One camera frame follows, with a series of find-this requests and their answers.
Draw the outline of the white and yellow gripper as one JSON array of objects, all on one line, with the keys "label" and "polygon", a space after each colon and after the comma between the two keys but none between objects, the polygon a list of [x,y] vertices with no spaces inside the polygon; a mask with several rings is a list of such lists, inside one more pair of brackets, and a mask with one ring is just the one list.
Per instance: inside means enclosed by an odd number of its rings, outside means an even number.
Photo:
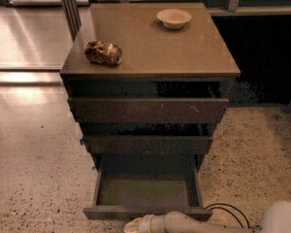
[{"label": "white and yellow gripper", "polygon": [[124,233],[166,233],[165,215],[135,218],[124,226]]}]

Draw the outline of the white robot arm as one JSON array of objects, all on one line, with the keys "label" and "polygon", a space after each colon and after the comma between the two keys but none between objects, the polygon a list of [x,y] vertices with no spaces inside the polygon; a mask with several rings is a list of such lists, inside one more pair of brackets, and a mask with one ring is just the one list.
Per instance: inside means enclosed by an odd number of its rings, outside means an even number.
[{"label": "white robot arm", "polygon": [[262,214],[260,225],[242,228],[200,221],[172,211],[145,215],[128,222],[124,233],[291,233],[291,202],[275,201]]}]

